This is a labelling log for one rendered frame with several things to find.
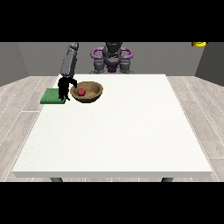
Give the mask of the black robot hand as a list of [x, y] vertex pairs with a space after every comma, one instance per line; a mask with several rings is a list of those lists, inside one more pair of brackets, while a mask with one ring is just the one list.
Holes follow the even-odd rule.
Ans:
[[77, 80], [71, 77], [62, 77], [59, 79], [58, 87], [59, 87], [59, 98], [63, 101], [64, 99], [69, 100], [68, 91], [69, 85], [73, 84], [75, 88], [77, 88]]

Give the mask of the green square pad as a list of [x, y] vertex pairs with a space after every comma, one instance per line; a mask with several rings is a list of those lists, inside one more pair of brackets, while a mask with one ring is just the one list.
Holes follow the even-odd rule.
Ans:
[[41, 104], [64, 104], [66, 100], [59, 98], [59, 90], [57, 88], [47, 88], [40, 100]]

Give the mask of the brown wooden bowl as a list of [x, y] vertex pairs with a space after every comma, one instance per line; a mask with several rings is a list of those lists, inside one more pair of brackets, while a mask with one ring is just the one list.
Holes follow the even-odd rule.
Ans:
[[[84, 96], [79, 96], [77, 91], [83, 88], [86, 93]], [[103, 87], [100, 83], [95, 81], [82, 81], [77, 84], [77, 87], [71, 87], [70, 94], [78, 102], [92, 103], [100, 98]]]

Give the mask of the grey trunk with purple rings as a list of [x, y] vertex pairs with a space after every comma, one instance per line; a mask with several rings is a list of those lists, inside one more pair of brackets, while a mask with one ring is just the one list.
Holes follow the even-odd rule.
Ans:
[[122, 44], [122, 42], [106, 42], [104, 47], [94, 48], [90, 53], [94, 60], [92, 74], [102, 74], [104, 69], [112, 74], [117, 69], [123, 74], [133, 74], [133, 71], [130, 70], [133, 51], [130, 48], [122, 47]]

